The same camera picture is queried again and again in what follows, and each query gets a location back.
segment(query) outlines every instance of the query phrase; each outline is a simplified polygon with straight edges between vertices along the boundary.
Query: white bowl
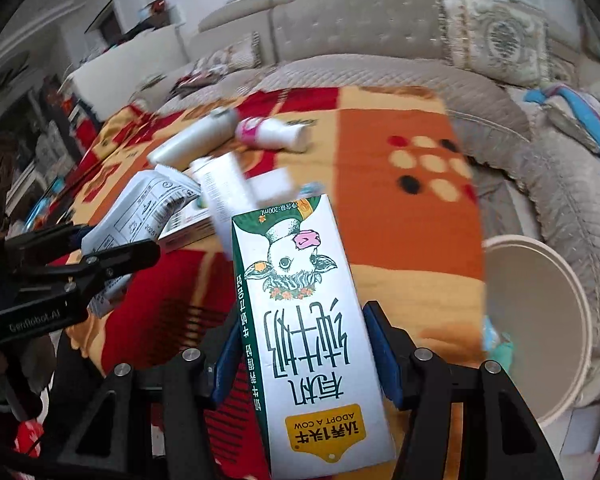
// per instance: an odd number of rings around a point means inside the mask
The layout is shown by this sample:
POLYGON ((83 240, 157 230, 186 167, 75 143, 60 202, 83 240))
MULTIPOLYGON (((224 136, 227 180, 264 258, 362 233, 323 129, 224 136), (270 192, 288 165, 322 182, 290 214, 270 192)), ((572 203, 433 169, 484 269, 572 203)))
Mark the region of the white bowl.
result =
POLYGON ((567 262, 532 238, 485 240, 487 314, 515 345, 509 375, 541 427, 575 402, 590 365, 584 290, 567 262))

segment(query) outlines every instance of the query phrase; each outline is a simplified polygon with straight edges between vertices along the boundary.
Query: milk carton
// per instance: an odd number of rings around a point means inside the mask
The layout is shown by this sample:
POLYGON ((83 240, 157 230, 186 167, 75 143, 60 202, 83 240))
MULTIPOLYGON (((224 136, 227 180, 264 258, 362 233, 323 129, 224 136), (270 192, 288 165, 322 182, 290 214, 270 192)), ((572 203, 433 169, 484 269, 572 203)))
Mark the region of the milk carton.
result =
POLYGON ((349 264, 326 195, 234 216, 240 331, 276 480, 395 458, 349 264))

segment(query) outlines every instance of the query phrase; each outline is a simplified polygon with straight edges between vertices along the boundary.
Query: red and orange blanket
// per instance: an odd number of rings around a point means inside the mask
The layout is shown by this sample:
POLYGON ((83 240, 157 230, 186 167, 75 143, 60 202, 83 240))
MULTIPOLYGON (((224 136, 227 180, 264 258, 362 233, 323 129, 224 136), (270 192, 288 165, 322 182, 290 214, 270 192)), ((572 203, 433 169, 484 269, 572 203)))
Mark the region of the red and orange blanket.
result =
MULTIPOLYGON (((470 169, 442 102, 423 88, 320 88, 257 92, 165 118, 127 107, 103 127, 74 176, 74 222, 97 223, 146 156, 219 105, 243 116, 312 124, 307 153, 247 150, 235 141, 247 176, 285 166, 296 181, 320 181, 338 228, 360 304, 378 300, 417 345, 459 364, 482 360, 484 283, 478 208, 470 169)), ((72 254, 71 260, 78 258, 72 254)), ((216 237, 164 254, 138 272, 123 303, 67 329, 75 349, 103 374, 120 362, 137 368, 195 346, 222 322, 235 299, 232 264, 216 237)), ((387 404, 398 446, 407 415, 387 404)), ((268 478, 244 369, 225 405, 208 413, 212 450, 232 478, 268 478)), ((447 478, 458 473, 461 413, 454 424, 447 478)), ((339 475, 390 478, 393 464, 339 475)))

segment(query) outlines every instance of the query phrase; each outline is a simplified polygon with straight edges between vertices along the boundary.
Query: polka dot pattern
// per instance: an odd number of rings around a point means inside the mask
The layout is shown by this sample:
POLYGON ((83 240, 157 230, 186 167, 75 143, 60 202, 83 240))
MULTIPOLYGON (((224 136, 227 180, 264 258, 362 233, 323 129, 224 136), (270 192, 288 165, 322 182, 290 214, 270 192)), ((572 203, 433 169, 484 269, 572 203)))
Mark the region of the polka dot pattern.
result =
POLYGON ((417 146, 419 148, 435 148, 436 147, 436 143, 433 139, 431 139, 430 137, 426 137, 426 136, 415 136, 413 137, 413 139, 411 139, 411 142, 413 143, 414 146, 417 146))
POLYGON ((444 173, 446 171, 446 162, 437 155, 423 155, 420 157, 420 163, 426 170, 433 173, 444 173))
POLYGON ((391 152, 391 155, 389 155, 389 162, 392 166, 401 168, 402 170, 409 170, 415 168, 417 165, 415 157, 405 150, 395 150, 394 152, 391 152))
POLYGON ((446 150, 449 150, 450 152, 458 153, 458 151, 459 151, 456 144, 452 140, 449 140, 449 139, 442 139, 440 141, 440 146, 442 146, 446 150))
POLYGON ((392 135, 386 141, 390 146, 395 146, 396 148, 404 148, 409 145, 409 141, 401 135, 392 135))
POLYGON ((435 178, 429 182, 429 187, 440 200, 445 202, 457 202, 460 199, 460 192, 456 186, 444 178, 435 178))
POLYGON ((471 202, 474 204, 478 202, 478 197, 475 195, 474 186, 471 184, 464 184, 464 186, 462 186, 462 190, 464 191, 464 194, 467 195, 467 198, 471 200, 471 202))
POLYGON ((452 158, 449 161, 449 165, 454 169, 454 171, 457 174, 462 175, 465 178, 472 177, 471 168, 464 160, 462 160, 462 158, 452 158))
POLYGON ((416 195, 422 190, 420 181, 411 175, 403 175, 398 179, 398 185, 410 195, 416 195))

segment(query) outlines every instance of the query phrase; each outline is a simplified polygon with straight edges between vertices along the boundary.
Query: cow's pink nose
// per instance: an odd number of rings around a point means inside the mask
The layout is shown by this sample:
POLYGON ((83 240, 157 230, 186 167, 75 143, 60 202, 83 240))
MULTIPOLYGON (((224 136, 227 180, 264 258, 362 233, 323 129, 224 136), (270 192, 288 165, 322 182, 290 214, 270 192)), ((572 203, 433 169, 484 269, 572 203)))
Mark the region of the cow's pink nose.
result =
POLYGON ((305 249, 307 247, 320 245, 320 235, 312 230, 300 231, 294 236, 293 241, 295 242, 297 249, 305 249))

